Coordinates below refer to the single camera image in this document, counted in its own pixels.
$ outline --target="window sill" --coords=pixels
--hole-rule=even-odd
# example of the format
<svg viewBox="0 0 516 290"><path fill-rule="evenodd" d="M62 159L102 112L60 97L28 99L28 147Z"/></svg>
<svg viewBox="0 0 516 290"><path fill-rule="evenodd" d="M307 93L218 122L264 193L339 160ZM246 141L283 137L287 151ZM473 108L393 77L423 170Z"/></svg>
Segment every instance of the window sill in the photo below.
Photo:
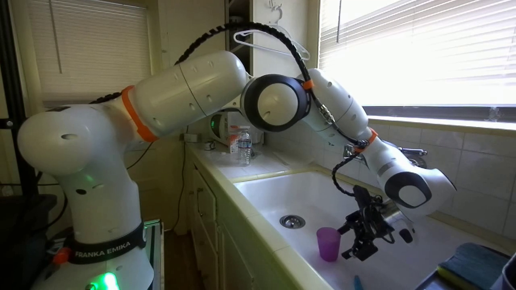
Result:
<svg viewBox="0 0 516 290"><path fill-rule="evenodd" d="M516 137L516 123L368 116L371 124Z"/></svg>

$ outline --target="window blinds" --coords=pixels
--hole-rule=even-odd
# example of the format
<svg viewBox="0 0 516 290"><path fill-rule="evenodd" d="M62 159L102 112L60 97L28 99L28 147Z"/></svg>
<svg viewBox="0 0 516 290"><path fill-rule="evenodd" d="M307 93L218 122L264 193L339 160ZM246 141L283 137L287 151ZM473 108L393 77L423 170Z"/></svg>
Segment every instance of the window blinds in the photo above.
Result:
<svg viewBox="0 0 516 290"><path fill-rule="evenodd" d="M320 11L319 67L362 105L516 104L516 0L321 0Z"/></svg>
<svg viewBox="0 0 516 290"><path fill-rule="evenodd" d="M28 2L44 101L91 101L150 75L145 8L99 0Z"/></svg>

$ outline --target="robotic arm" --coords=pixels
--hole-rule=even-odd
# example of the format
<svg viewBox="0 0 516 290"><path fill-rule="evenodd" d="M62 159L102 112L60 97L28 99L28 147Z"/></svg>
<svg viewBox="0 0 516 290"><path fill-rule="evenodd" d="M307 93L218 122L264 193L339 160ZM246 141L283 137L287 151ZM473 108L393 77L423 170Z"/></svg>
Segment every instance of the robotic arm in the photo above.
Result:
<svg viewBox="0 0 516 290"><path fill-rule="evenodd" d="M375 252L373 239L389 235L400 221L410 224L434 212L454 193L441 171L415 167L384 143L339 83L317 69L308 73L311 82L282 75L253 78L236 56L221 51L183 61L125 88L109 102L62 106L29 118L20 130L20 151L60 183L74 227L70 263L59 274L46 275L36 289L56 284L84 288L106 272L117 273L121 289L146 289L152 268L141 243L134 242L139 241L135 236L141 239L139 195L123 153L221 108L238 109L264 131L283 131L302 120L337 146L367 140L357 142L362 145L357 149L389 199L383 202L357 187L347 193L360 208L340 229L353 229L357 236L348 257L366 259Z"/></svg>

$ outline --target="white hanger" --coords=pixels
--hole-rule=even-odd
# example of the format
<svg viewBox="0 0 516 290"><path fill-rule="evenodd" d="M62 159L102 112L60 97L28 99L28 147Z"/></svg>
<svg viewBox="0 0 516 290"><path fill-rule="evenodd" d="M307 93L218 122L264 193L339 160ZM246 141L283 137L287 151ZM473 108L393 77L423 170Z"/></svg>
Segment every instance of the white hanger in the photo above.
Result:
<svg viewBox="0 0 516 290"><path fill-rule="evenodd" d="M277 23L271 23L271 24L269 24L269 26L271 26L271 27L275 28L276 30L282 32L283 34L285 34L290 39L290 41L296 47L296 50L299 53L299 55L301 56L302 60L309 60L310 59L310 52L308 52L308 50L306 48L304 48L304 46L301 45L299 42L297 42L294 39L292 39L290 34L288 33L288 31L285 28L281 27ZM257 49L262 49L262 50L266 50L266 51L270 51L270 52L275 52L275 53L279 53L279 54L283 54L283 55L291 55L290 52L283 52L283 51L271 49L271 48L268 48L268 47L265 47L265 46L252 44L252 43L249 43L249 42L246 42L246 41L242 41L242 40L239 40L239 39L236 38L237 36L245 37L245 36L248 36L248 35L253 34L253 33L265 34L265 35L268 35L268 36L271 37L271 35L266 33L266 32L263 32L263 31L260 31L260 30L257 30L257 29L250 29L250 30L244 30L244 31L239 31L239 32L235 33L233 35L233 39L235 40L236 43L240 43L240 44L247 45L247 46L250 46L250 47L255 47Z"/></svg>

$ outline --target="white sink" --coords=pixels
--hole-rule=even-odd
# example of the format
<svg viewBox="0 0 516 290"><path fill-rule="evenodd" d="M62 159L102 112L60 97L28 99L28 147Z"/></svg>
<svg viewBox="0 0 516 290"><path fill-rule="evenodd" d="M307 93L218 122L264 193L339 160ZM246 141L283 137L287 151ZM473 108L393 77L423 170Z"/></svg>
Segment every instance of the white sink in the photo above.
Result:
<svg viewBox="0 0 516 290"><path fill-rule="evenodd" d="M340 184L352 191L351 185ZM339 256L336 262L328 263L319 256L316 231L321 227L341 227L345 217L358 209L354 198L338 191L329 176L305 172L235 186L334 289L354 289L355 275L360 277L365 290L414 289L459 245L471 241L493 246L434 219L423 218L415 223L417 245L409 246L395 234L393 245L377 239L378 252L364 262ZM285 215L301 216L306 225L300 229L285 228L279 223ZM353 239L352 231L344 234L340 252L349 249Z"/></svg>

